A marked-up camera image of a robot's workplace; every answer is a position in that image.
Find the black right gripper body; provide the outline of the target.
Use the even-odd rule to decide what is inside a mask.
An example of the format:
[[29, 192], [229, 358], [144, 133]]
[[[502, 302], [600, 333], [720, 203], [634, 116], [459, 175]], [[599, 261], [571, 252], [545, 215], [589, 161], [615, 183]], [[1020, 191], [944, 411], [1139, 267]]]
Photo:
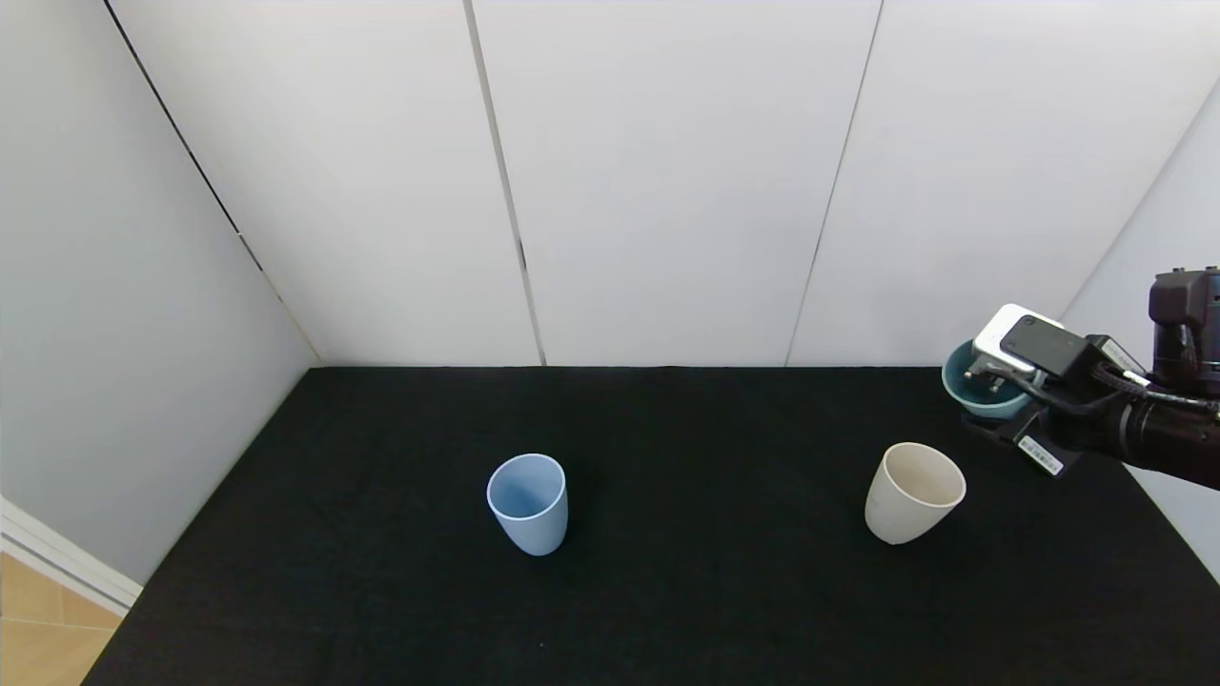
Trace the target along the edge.
[[1059, 478], [1089, 454], [1118, 457], [1119, 421], [1148, 385], [1148, 369], [1110, 334], [1015, 334], [1017, 353], [1035, 367], [1028, 381], [1032, 420], [1011, 442], [1042, 472]]

